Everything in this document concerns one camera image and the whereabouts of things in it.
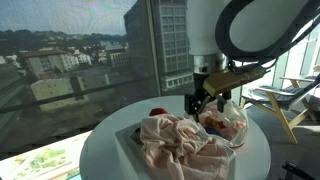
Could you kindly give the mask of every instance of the city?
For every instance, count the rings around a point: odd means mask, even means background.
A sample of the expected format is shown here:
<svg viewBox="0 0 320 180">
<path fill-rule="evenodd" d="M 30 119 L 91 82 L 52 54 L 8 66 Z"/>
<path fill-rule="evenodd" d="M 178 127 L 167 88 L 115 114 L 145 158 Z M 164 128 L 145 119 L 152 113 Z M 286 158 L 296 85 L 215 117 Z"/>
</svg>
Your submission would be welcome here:
<svg viewBox="0 0 320 180">
<path fill-rule="evenodd" d="M 98 124 L 124 106 L 155 97 L 156 78 L 162 95 L 193 93 L 185 2 L 153 3 L 157 61 L 142 0 L 120 17 L 122 35 L 23 28 L 0 31 L 0 153 Z M 19 105 L 23 108 L 6 111 Z M 44 158 L 46 153 L 57 155 Z M 17 156 L 14 179 L 41 179 L 53 172 L 50 179 L 59 179 L 59 173 L 62 179 L 70 178 L 79 170 L 74 166 L 77 161 L 68 161 L 65 153 L 45 148 Z"/>
</svg>

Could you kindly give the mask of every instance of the building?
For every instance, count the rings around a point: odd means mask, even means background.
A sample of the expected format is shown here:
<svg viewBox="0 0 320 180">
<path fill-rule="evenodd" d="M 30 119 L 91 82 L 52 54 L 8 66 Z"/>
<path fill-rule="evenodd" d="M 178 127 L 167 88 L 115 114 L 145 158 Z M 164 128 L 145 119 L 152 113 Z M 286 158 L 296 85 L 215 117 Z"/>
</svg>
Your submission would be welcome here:
<svg viewBox="0 0 320 180">
<path fill-rule="evenodd" d="M 27 70 L 39 78 L 45 71 L 58 69 L 68 72 L 79 62 L 72 55 L 61 50 L 36 51 L 23 54 Z"/>
<path fill-rule="evenodd" d="M 26 80 L 18 74 L 18 69 L 12 64 L 0 64 L 0 109 L 20 105 L 26 97 Z M 0 114 L 0 131 L 5 130 L 10 123 L 15 122 L 22 110 Z"/>
<path fill-rule="evenodd" d="M 50 72 L 43 72 L 39 75 L 40 80 L 48 80 L 48 79 L 57 79 L 56 73 Z"/>
<path fill-rule="evenodd" d="M 163 91 L 168 91 L 193 82 L 193 60 L 189 55 L 186 32 L 186 2 L 184 0 L 153 0 L 153 5 L 160 84 Z M 138 0 L 124 16 L 129 43 L 129 60 L 130 62 L 143 62 L 135 65 L 138 71 L 146 71 L 147 67 L 144 67 L 146 66 L 144 62 L 152 61 L 150 58 L 142 60 L 143 57 L 141 57 L 141 54 L 149 51 L 146 46 L 150 44 L 146 37 L 148 33 L 145 33 L 149 27 L 141 25 L 148 24 L 147 16 L 143 15 L 144 6 L 144 3 Z M 185 83 L 169 85 L 173 79 Z"/>
<path fill-rule="evenodd" d="M 91 58 L 89 55 L 79 52 L 79 50 L 76 50 L 74 53 L 74 56 L 78 59 L 79 63 L 87 63 L 89 65 L 92 65 Z"/>
<path fill-rule="evenodd" d="M 123 46 L 119 42 L 102 41 L 101 46 L 105 46 L 106 51 L 123 49 Z"/>
<path fill-rule="evenodd" d="M 124 15 L 128 60 L 137 78 L 154 75 L 153 54 L 145 1 L 138 0 Z"/>
<path fill-rule="evenodd" d="M 5 64 L 6 63 L 6 60 L 4 59 L 3 56 L 0 56 L 0 64 Z"/>
<path fill-rule="evenodd" d="M 129 65 L 128 55 L 126 52 L 111 53 L 110 61 L 113 68 Z"/>
<path fill-rule="evenodd" d="M 78 78 L 65 78 L 65 79 L 49 79 L 39 80 L 32 84 L 31 90 L 36 100 L 43 100 L 53 98 L 56 96 L 62 96 L 79 92 L 83 89 L 83 84 Z M 40 105 L 42 111 L 52 111 L 58 108 L 66 106 L 73 106 L 84 104 L 88 102 L 87 95 L 81 95 L 77 97 L 67 98 L 60 101 L 54 101 L 47 104 Z"/>
<path fill-rule="evenodd" d="M 114 84 L 111 79 L 115 78 L 111 76 L 111 72 L 105 68 L 94 68 L 61 74 L 60 78 L 78 78 L 81 90 L 92 90 Z M 90 102 L 105 101 L 114 95 L 114 88 L 87 94 Z"/>
</svg>

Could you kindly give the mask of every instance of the white building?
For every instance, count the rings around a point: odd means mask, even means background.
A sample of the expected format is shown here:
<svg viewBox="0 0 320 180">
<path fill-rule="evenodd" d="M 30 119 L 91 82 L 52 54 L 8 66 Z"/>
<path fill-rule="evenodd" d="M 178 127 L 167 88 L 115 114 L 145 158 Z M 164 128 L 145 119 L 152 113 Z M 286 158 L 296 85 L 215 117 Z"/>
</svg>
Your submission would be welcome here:
<svg viewBox="0 0 320 180">
<path fill-rule="evenodd" d="M 105 44 L 105 50 L 107 51 L 123 49 L 122 45 L 118 42 L 111 43 L 110 41 L 107 41 L 104 44 Z"/>
<path fill-rule="evenodd" d="M 107 64 L 108 63 L 108 59 L 106 57 L 100 57 L 98 59 L 98 62 L 101 62 L 102 64 Z"/>
<path fill-rule="evenodd" d="M 79 50 L 76 50 L 73 55 L 78 58 L 79 63 L 87 63 L 89 65 L 92 65 L 91 58 L 89 55 L 84 54 L 84 53 L 80 52 Z"/>
<path fill-rule="evenodd" d="M 110 60 L 112 67 L 128 66 L 128 55 L 126 52 L 111 53 Z"/>
<path fill-rule="evenodd" d="M 18 56 L 17 55 L 12 55 L 12 56 L 6 56 L 6 59 L 9 59 L 11 61 L 17 61 Z"/>
<path fill-rule="evenodd" d="M 160 78 L 161 90 L 168 91 L 193 82 L 193 72 L 181 73 Z"/>
<path fill-rule="evenodd" d="M 43 47 L 39 49 L 39 51 L 49 51 L 49 50 L 54 50 L 54 47 Z"/>
<path fill-rule="evenodd" d="M 5 64 L 6 63 L 6 60 L 4 59 L 3 56 L 0 56 L 0 64 Z"/>
<path fill-rule="evenodd" d="M 30 87 L 37 100 L 48 99 L 56 96 L 62 96 L 65 94 L 74 93 L 76 91 L 81 91 L 83 89 L 82 81 L 78 78 L 72 79 L 50 79 L 50 80 L 39 80 L 32 84 Z M 65 106 L 72 106 L 77 104 L 84 104 L 88 102 L 87 95 L 80 95 L 77 97 L 72 97 L 68 99 L 63 99 L 60 101 L 54 101 L 51 103 L 40 105 L 42 111 L 50 111 Z"/>
<path fill-rule="evenodd" d="M 67 72 L 79 64 L 75 58 L 61 50 L 29 52 L 23 58 L 27 62 L 28 71 L 38 78 L 44 71 L 58 68 L 61 72 Z"/>
</svg>

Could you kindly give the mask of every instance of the office building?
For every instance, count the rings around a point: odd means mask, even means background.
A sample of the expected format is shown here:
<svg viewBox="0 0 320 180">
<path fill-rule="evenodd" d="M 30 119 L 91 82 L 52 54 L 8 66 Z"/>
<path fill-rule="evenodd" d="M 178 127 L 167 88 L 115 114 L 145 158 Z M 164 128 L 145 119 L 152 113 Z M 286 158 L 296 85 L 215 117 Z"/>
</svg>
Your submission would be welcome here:
<svg viewBox="0 0 320 180">
<path fill-rule="evenodd" d="M 0 109 L 19 105 L 26 96 L 26 80 L 18 74 L 12 64 L 0 64 Z M 22 110 L 0 114 L 0 131 L 5 134 L 6 126 L 15 122 Z"/>
<path fill-rule="evenodd" d="M 160 84 L 163 91 L 176 89 L 193 82 L 193 60 L 189 56 L 186 32 L 186 2 L 183 0 L 153 0 L 153 21 L 156 40 Z M 137 3 L 125 15 L 125 25 L 129 43 L 129 59 L 134 62 L 142 60 L 148 43 L 147 16 L 143 16 L 144 3 Z M 146 65 L 136 65 L 136 69 L 144 71 Z"/>
<path fill-rule="evenodd" d="M 154 75 L 149 21 L 145 1 L 138 0 L 124 15 L 128 60 L 138 78 Z"/>
</svg>

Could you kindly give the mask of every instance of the tree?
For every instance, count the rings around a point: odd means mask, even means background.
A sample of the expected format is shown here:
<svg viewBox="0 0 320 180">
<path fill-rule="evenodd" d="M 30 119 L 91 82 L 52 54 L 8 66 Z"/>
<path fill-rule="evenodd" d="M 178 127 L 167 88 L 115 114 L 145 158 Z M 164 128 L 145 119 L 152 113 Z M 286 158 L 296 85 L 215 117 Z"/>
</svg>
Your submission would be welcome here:
<svg viewBox="0 0 320 180">
<path fill-rule="evenodd" d="M 55 66 L 53 68 L 53 72 L 56 73 L 56 74 L 61 74 L 61 70 L 59 68 L 57 68 L 57 66 Z"/>
</svg>

